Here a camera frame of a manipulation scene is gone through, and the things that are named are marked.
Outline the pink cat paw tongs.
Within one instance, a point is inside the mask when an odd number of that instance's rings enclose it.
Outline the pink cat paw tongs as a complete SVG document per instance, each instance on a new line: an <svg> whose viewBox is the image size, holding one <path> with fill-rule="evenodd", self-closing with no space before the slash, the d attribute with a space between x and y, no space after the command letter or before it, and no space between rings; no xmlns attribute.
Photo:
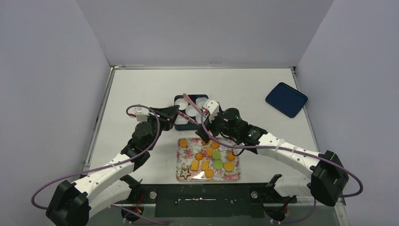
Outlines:
<svg viewBox="0 0 399 226"><path fill-rule="evenodd" d="M177 125L184 124L200 124L201 114L200 107L196 103L196 96L183 94L181 97L177 97L174 101L174 105L179 107Z"/></svg>

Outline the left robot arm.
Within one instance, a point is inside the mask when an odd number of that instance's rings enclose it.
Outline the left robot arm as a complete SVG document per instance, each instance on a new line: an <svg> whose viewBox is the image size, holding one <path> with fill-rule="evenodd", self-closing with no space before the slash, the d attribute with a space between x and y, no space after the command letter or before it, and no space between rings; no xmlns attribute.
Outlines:
<svg viewBox="0 0 399 226"><path fill-rule="evenodd" d="M142 105L131 105L128 116L138 124L126 146L102 167L86 172L87 176L56 187L46 209L46 217L57 226L84 226L99 211L116 202L136 202L141 195L130 173L149 159L163 131L169 131L177 119L179 107L147 107L148 114L139 111Z"/></svg>

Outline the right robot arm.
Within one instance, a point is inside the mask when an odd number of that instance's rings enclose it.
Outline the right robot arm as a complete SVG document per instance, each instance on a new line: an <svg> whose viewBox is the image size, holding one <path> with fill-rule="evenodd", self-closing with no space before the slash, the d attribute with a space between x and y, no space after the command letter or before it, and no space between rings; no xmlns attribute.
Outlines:
<svg viewBox="0 0 399 226"><path fill-rule="evenodd" d="M181 182L269 183L267 197L311 196L334 206L349 175L338 156L306 150L244 121L235 108L205 120L213 138L177 142L176 178Z"/></svg>

